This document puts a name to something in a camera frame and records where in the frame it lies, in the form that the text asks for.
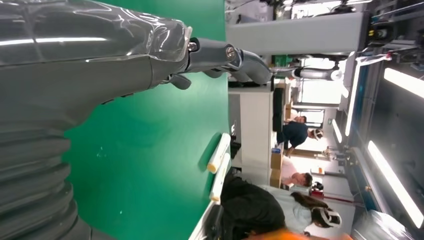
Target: laboratory room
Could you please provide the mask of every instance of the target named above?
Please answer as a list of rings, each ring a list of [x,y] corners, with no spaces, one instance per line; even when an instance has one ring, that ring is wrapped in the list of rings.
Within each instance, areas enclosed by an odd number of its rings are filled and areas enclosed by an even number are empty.
[[[424,2],[0,1],[0,240],[423,240]]]

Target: green table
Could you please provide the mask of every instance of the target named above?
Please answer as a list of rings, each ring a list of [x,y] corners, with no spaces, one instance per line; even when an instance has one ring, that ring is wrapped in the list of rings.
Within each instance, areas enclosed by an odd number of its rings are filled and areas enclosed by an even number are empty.
[[[223,0],[104,2],[179,19],[193,27],[192,36],[225,40]],[[210,202],[206,165],[229,119],[227,79],[188,77],[188,90],[161,85],[117,99],[66,133],[69,180],[92,226],[119,240],[189,238]]]

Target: black jacket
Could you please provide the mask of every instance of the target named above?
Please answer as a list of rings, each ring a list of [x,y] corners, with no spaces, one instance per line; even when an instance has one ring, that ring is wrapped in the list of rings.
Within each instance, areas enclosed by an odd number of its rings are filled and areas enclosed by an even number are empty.
[[[228,175],[221,194],[223,240],[239,240],[245,233],[268,233],[285,227],[285,218],[277,200],[266,190]]]

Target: white shirt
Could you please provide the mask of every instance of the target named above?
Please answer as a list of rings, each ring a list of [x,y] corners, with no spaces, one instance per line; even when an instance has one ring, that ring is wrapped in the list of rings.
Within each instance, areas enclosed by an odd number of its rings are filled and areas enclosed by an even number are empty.
[[[302,234],[306,227],[312,224],[311,210],[296,202],[290,191],[267,185],[259,187],[268,191],[277,200],[284,212],[285,225],[290,232]]]
[[[299,117],[299,113],[298,113],[298,111],[291,109],[290,110],[290,118],[288,118],[287,120],[288,121],[294,121],[295,117]]]
[[[298,171],[295,168],[295,165],[290,161],[290,158],[287,156],[282,157],[282,166],[281,166],[281,180],[291,179],[292,175]]]

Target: paper towel roll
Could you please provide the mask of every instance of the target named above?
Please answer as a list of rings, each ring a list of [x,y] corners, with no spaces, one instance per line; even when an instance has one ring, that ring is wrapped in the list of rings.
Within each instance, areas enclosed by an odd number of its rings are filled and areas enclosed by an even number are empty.
[[[225,153],[222,160],[221,166],[216,172],[215,179],[213,180],[212,189],[210,190],[209,198],[214,202],[221,201],[221,192],[223,191],[223,185],[225,176],[227,175],[228,164],[230,163],[230,154]]]
[[[209,172],[216,174],[218,168],[223,161],[224,154],[227,152],[228,147],[230,146],[231,136],[228,133],[223,133],[221,135],[221,139],[219,140],[218,146],[216,146],[215,151],[209,159],[209,163],[207,164],[207,170]]]

